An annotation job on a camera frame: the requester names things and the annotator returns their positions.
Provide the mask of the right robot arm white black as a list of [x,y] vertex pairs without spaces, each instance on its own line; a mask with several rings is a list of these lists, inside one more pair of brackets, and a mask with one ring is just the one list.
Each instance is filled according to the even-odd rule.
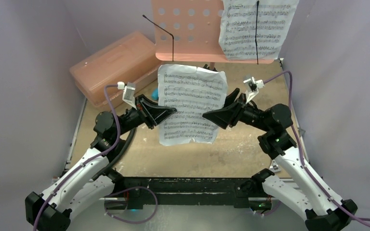
[[309,231],[345,228],[356,213],[357,205],[332,190],[304,159],[302,148],[287,132],[293,125],[289,107],[278,103],[267,110],[258,109],[255,103],[246,102],[246,95],[239,93],[239,89],[226,99],[231,100],[226,107],[202,116],[223,129],[242,122],[264,131],[258,137],[262,151],[287,171],[299,187],[297,190],[285,184],[265,168],[252,176],[252,192],[277,198],[304,220]]

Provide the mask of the sheet music page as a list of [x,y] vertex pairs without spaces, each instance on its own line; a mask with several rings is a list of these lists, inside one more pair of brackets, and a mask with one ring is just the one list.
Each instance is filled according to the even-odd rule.
[[223,108],[227,91],[224,71],[182,64],[161,65],[158,104],[177,111],[158,126],[159,143],[164,146],[191,142],[212,144],[219,127],[202,115]]
[[227,60],[279,57],[297,0],[225,0],[218,43]]

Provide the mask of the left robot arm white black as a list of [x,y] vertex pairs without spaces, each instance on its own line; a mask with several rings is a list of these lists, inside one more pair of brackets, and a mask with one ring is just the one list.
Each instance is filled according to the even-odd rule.
[[112,169],[128,149],[129,143],[121,135],[128,132],[133,138],[138,126],[146,124],[153,129],[177,112],[144,95],[133,98],[132,103],[133,107],[122,115],[117,115],[114,108],[98,114],[96,137],[82,158],[49,188],[26,197],[26,219],[35,231],[65,231],[100,198],[123,194],[122,176]]

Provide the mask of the pink music stand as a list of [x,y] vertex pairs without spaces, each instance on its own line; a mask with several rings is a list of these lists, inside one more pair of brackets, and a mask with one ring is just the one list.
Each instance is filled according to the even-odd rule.
[[151,7],[159,60],[228,62],[219,44],[223,1],[153,0]]

